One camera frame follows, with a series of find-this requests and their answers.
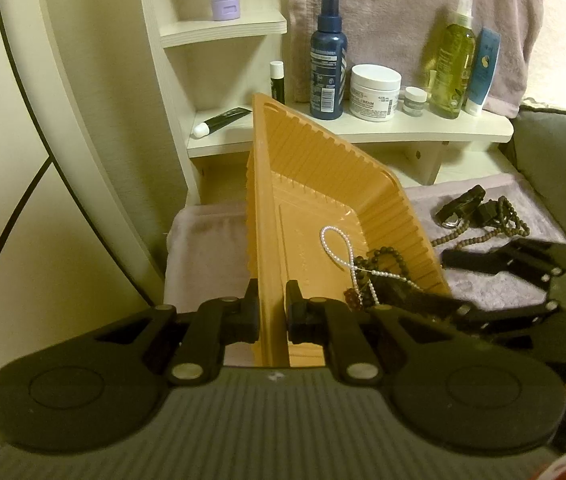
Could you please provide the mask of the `dark beaded jewelry cluster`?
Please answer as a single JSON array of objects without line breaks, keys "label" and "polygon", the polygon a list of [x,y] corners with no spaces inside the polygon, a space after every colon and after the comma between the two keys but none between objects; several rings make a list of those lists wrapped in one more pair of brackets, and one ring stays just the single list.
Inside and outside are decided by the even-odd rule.
[{"label": "dark beaded jewelry cluster", "polygon": [[500,196],[498,200],[489,200],[479,206],[475,211],[475,220],[477,226],[483,228],[489,237],[530,235],[527,223],[520,218],[506,196]]}]

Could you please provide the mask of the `white wooden shelf unit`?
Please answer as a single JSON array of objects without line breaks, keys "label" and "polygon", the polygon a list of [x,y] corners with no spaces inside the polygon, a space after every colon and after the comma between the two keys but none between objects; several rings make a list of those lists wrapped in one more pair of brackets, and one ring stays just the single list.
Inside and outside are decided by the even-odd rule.
[{"label": "white wooden shelf unit", "polygon": [[[236,20],[217,22],[210,0],[141,0],[149,47],[187,203],[244,195],[253,120],[243,117],[202,140],[194,127],[236,106],[268,101],[269,64],[293,66],[287,0],[240,0]],[[454,120],[430,112],[398,113],[389,122],[365,122],[349,112],[325,122],[288,93],[283,110],[308,130],[358,146],[388,166],[403,186],[476,180],[510,174],[499,151],[513,134],[509,119],[485,112]]]}]

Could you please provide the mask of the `green oil spray bottle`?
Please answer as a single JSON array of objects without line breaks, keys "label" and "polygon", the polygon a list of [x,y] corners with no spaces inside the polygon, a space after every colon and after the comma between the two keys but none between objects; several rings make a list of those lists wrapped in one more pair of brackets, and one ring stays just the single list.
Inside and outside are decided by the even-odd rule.
[{"label": "green oil spray bottle", "polygon": [[476,46],[472,23],[473,0],[458,0],[440,41],[430,97],[430,109],[443,118],[456,119],[466,96]]}]

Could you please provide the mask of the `blue white tube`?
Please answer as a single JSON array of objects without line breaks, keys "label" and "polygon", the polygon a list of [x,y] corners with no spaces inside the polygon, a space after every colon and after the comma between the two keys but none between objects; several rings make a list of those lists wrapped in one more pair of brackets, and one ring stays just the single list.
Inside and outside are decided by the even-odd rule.
[{"label": "blue white tube", "polygon": [[466,113],[481,114],[494,82],[501,46],[499,32],[483,27],[466,91]]}]

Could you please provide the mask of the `black white lip balm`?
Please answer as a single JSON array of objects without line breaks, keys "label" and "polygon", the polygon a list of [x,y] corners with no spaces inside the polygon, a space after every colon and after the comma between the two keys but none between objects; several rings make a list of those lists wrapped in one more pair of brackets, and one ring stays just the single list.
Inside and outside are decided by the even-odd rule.
[{"label": "black white lip balm", "polygon": [[271,61],[269,64],[271,96],[281,104],[285,103],[285,70],[281,60]]}]

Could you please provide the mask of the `pink hanging towel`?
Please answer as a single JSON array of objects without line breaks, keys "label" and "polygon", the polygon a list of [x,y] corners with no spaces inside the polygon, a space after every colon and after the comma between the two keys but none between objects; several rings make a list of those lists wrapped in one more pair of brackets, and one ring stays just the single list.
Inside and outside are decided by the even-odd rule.
[{"label": "pink hanging towel", "polygon": [[[388,66],[401,73],[406,86],[425,87],[457,4],[458,0],[339,0],[349,65]],[[310,98],[310,37],[320,10],[321,0],[289,0],[289,90],[297,102]],[[474,30],[489,28],[501,37],[486,110],[513,118],[526,90],[544,0],[473,0],[472,14]]]}]

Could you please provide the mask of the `small white green jar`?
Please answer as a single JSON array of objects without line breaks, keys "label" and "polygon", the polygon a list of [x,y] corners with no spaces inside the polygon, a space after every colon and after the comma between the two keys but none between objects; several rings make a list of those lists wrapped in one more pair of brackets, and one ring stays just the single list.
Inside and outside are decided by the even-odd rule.
[{"label": "small white green jar", "polygon": [[417,87],[405,87],[402,100],[402,110],[405,114],[419,117],[423,114],[426,104],[428,104],[428,92]]}]

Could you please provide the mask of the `white cream jar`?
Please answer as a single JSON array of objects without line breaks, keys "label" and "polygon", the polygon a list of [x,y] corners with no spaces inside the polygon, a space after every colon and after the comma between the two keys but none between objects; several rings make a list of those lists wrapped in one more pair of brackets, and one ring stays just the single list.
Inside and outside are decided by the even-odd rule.
[{"label": "white cream jar", "polygon": [[367,122],[387,122],[395,115],[401,87],[397,70],[377,64],[357,64],[350,74],[349,110]]}]

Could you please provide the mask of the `black tube white cap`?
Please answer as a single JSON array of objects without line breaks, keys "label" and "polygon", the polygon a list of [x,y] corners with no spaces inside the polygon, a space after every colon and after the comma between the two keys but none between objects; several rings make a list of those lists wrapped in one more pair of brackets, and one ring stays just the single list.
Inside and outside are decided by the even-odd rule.
[{"label": "black tube white cap", "polygon": [[225,128],[225,126],[228,126],[232,124],[232,122],[236,122],[237,120],[246,117],[249,114],[251,114],[251,110],[249,110],[248,108],[231,108],[231,110],[227,110],[222,114],[210,117],[197,124],[192,130],[191,137],[194,139],[205,138],[205,136],[209,136],[211,133]]}]

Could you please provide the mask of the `blue spray bottle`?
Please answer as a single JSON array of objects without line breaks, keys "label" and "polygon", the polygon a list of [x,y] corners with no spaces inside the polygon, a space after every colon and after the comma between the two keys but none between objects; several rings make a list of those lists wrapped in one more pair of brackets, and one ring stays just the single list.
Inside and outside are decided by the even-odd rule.
[{"label": "blue spray bottle", "polygon": [[310,114],[314,118],[334,120],[343,114],[347,47],[339,0],[321,0],[317,29],[310,38]]}]

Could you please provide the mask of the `orange plastic tray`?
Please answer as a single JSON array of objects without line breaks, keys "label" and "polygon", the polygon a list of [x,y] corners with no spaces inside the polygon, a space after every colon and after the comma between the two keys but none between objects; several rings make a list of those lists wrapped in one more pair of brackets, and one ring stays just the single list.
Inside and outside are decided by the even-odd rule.
[{"label": "orange plastic tray", "polygon": [[248,269],[257,278],[260,335],[254,346],[259,365],[289,364],[285,285],[296,280],[306,297],[341,300],[351,286],[348,269],[322,262],[310,248],[311,230],[330,212],[311,211],[315,197],[342,206],[341,227],[355,229],[353,247],[338,226],[320,228],[326,255],[349,250],[366,254],[393,247],[413,281],[427,292],[447,295],[449,286],[421,221],[399,180],[356,146],[334,136],[303,114],[257,93],[253,109],[253,147],[247,162]]}]

